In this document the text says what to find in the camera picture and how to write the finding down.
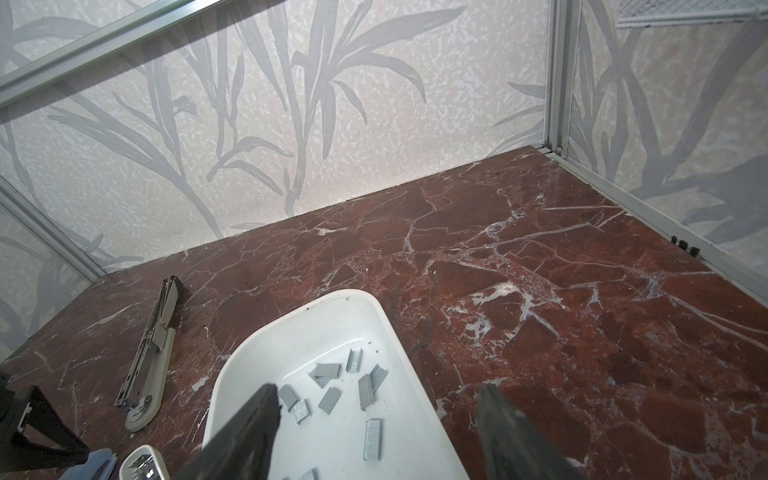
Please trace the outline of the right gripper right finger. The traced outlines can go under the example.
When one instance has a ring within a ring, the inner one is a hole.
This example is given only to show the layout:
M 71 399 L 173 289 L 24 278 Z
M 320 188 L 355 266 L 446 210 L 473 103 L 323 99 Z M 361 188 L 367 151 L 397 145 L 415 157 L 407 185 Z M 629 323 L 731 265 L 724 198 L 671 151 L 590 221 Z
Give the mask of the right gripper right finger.
M 476 428 L 489 479 L 577 479 L 579 471 L 492 384 L 476 394 Z

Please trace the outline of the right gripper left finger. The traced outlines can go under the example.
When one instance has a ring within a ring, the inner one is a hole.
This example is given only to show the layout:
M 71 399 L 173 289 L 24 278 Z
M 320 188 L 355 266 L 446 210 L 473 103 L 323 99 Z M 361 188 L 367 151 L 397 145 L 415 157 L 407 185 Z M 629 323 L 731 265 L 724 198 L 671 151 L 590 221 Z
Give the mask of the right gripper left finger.
M 281 405 L 277 386 L 262 385 L 174 479 L 267 479 Z

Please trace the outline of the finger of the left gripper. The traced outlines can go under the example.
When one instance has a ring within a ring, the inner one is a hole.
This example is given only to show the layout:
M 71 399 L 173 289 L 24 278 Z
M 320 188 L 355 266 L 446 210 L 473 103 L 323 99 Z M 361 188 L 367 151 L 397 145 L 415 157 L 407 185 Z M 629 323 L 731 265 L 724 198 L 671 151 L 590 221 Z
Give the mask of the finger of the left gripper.
M 68 428 L 38 386 L 20 393 L 1 375 L 1 472 L 84 464 L 89 447 Z

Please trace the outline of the white mini stapler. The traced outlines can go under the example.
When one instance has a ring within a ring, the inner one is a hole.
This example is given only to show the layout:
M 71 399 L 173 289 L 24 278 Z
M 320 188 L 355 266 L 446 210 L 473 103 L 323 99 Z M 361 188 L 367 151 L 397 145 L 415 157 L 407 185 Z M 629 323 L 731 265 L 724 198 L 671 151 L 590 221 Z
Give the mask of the white mini stapler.
M 161 453 L 150 445 L 131 452 L 119 469 L 120 480 L 170 480 Z

